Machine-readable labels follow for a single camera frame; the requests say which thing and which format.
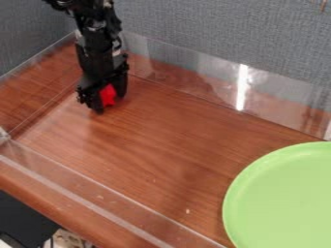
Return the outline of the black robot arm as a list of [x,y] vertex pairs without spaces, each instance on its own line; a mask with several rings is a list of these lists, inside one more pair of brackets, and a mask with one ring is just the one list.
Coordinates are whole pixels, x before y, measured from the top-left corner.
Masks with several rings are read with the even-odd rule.
[[129,87],[129,54],[122,51],[122,20],[114,0],[42,0],[75,19],[75,50],[83,77],[78,102],[97,113],[123,99]]

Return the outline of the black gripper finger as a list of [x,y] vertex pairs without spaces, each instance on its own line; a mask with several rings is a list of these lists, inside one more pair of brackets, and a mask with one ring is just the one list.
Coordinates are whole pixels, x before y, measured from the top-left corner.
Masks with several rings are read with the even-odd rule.
[[86,104],[97,114],[105,113],[105,104],[102,99],[101,88],[91,88],[86,91]]
[[126,72],[117,72],[113,78],[113,85],[119,98],[123,98],[127,94],[129,88],[129,74]]

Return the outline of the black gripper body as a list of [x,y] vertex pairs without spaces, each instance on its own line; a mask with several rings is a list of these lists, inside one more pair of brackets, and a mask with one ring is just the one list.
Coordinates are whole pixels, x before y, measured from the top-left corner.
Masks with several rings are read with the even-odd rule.
[[89,89],[103,89],[109,84],[113,85],[117,72],[129,74],[129,54],[122,52],[122,39],[117,37],[109,40],[102,34],[78,33],[75,48],[83,71],[83,77],[77,86],[78,101],[86,104]]

